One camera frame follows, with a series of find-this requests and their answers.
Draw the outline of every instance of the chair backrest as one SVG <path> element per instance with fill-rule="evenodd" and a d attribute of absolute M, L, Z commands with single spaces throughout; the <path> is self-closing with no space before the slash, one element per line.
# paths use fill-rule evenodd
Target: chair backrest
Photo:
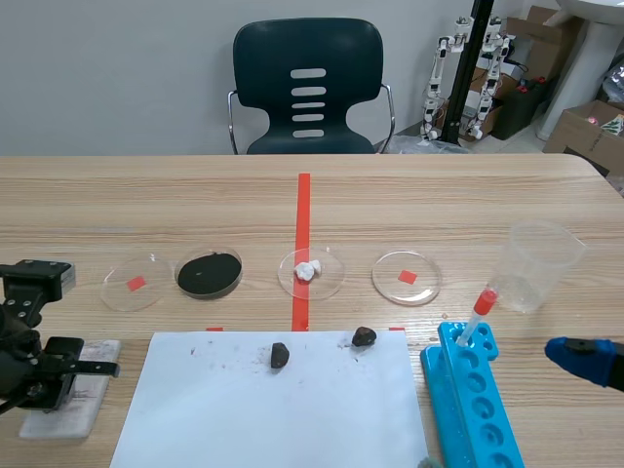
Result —
<path fill-rule="evenodd" d="M 315 139 L 334 138 L 328 143 L 332 145 L 337 136 L 347 136 L 370 145 L 347 127 L 346 113 L 378 96 L 382 72 L 381 36 L 362 19 L 260 21 L 244 26 L 234 40 L 239 100 L 269 114 L 270 128 L 263 138 L 291 139 L 293 145 L 310 140 L 318 152 L 331 151 L 319 150 L 321 142 Z M 324 135 L 293 136 L 309 130 Z"/>

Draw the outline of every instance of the white pedestal sink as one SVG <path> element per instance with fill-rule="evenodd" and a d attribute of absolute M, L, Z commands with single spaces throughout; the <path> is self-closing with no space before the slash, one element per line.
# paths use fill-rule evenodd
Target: white pedestal sink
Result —
<path fill-rule="evenodd" d="M 565 109 L 594 98 L 617 48 L 624 38 L 624 1 L 557 0 L 562 10 L 588 20 L 587 37 L 555 98 L 537 128 L 537 136 L 548 139 Z"/>

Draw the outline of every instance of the glass petri dish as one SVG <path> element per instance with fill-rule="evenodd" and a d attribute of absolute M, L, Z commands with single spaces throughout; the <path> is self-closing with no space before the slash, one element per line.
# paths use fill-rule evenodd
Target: glass petri dish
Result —
<path fill-rule="evenodd" d="M 134 312 L 160 299 L 172 278 L 172 267 L 164 258 L 154 253 L 137 256 L 108 273 L 101 300 L 113 310 Z"/>
<path fill-rule="evenodd" d="M 301 261 L 319 260 L 321 274 L 309 282 L 300 281 L 294 274 L 294 268 Z M 284 291 L 303 299 L 326 299 L 336 294 L 344 282 L 344 265 L 333 255 L 330 248 L 301 249 L 286 255 L 277 270 L 277 276 Z"/>
<path fill-rule="evenodd" d="M 201 248 L 185 255 L 175 269 L 180 290 L 194 299 L 230 294 L 243 279 L 243 262 L 228 248 Z"/>
<path fill-rule="evenodd" d="M 429 258 L 413 251 L 383 255 L 372 268 L 372 283 L 381 295 L 403 305 L 422 305 L 440 292 L 440 268 Z"/>

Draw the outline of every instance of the blue test tube rack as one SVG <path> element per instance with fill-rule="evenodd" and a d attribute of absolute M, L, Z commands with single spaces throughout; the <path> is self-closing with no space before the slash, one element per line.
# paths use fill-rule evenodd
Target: blue test tube rack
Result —
<path fill-rule="evenodd" d="M 479 324 L 468 342 L 465 323 L 442 322 L 440 346 L 420 353 L 446 468 L 524 468 L 489 361 L 498 357 L 491 328 Z"/>

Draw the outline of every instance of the pipette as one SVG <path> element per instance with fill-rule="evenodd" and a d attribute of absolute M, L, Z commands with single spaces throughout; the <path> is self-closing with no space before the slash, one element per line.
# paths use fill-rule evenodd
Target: pipette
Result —
<path fill-rule="evenodd" d="M 470 321 L 466 325 L 464 332 L 457 339 L 457 344 L 459 346 L 466 346 L 468 344 L 468 340 L 472 336 L 472 333 L 475 331 L 475 328 L 477 327 L 479 322 L 483 320 L 485 315 L 488 314 L 490 309 L 496 303 L 497 299 L 498 294 L 495 290 L 486 288 L 481 292 L 479 298 L 477 299 L 477 302 L 475 303 L 475 306 L 473 307 L 472 317 L 470 318 Z"/>

